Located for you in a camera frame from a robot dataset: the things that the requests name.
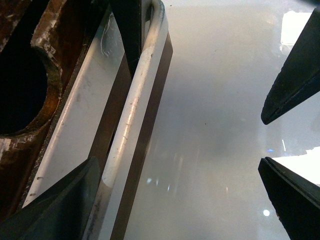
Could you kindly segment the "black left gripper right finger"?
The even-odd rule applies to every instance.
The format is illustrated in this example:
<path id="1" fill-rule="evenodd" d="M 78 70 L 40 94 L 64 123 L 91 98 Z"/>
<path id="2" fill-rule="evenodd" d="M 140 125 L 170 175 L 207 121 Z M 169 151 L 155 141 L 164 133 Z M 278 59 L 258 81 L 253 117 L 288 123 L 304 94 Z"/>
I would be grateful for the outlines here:
<path id="1" fill-rule="evenodd" d="M 320 9 L 316 7 L 277 75 L 262 108 L 265 125 L 320 91 Z M 270 157 L 258 172 L 292 240 L 320 238 L 320 188 Z"/>

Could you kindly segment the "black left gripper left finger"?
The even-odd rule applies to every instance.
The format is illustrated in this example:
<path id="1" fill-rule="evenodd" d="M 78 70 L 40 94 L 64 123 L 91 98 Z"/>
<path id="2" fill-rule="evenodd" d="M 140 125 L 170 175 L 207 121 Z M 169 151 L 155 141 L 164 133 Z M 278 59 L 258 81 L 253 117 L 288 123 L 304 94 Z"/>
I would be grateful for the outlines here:
<path id="1" fill-rule="evenodd" d="M 2 240 L 80 240 L 101 180 L 90 157 L 0 225 Z"/>

